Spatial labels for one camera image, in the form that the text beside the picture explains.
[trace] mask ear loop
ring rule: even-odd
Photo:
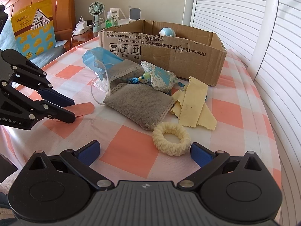
[[[108,84],[107,84],[107,86],[108,86],[108,87],[107,87],[108,95],[107,95],[107,96],[110,96],[110,95],[111,95],[111,86],[110,86],[110,83],[109,83],[109,75],[108,75],[108,71],[106,70],[106,66],[103,64],[103,62],[101,62],[101,61],[99,61],[99,60],[97,60],[97,59],[95,59],[95,62],[96,62],[97,64],[102,64],[102,65],[103,65],[104,71],[106,72],[106,79],[107,79],[107,82],[108,82]],[[94,94],[93,94],[93,91],[92,91],[93,84],[94,84],[94,82],[95,82],[95,80],[96,80],[97,78],[99,78],[99,77],[97,76],[97,77],[95,77],[95,78],[92,80],[92,83],[91,83],[91,94],[92,94],[92,97],[93,97],[93,99],[95,100],[96,103],[98,103],[99,105],[104,106],[104,105],[106,105],[106,104],[97,101],[97,100],[95,99]]]

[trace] hair tie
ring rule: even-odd
[[[176,135],[181,142],[171,143],[167,141],[163,136],[164,133]],[[179,156],[187,153],[191,145],[190,136],[186,129],[179,124],[171,122],[162,122],[154,128],[153,142],[158,150],[171,156]]]

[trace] small white device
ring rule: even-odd
[[[129,7],[130,9],[130,18],[129,18],[129,23],[140,20],[141,18],[141,9],[140,8],[132,8],[131,6]]]
[[[87,26],[87,21],[80,21],[78,24],[76,24],[75,28],[76,30],[73,31],[73,35],[81,35],[89,30],[91,25]]]

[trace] cardboard box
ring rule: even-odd
[[[162,28],[172,28],[177,37],[159,36]],[[226,50],[213,32],[186,25],[138,20],[99,32],[100,46],[136,63],[150,62],[178,78],[199,79],[216,86]]]

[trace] pink sticky note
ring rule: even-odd
[[[83,116],[83,115],[89,115],[94,112],[95,106],[91,102],[88,103],[82,103],[78,105],[71,105],[64,107],[64,109],[71,111],[75,114],[75,117]]]

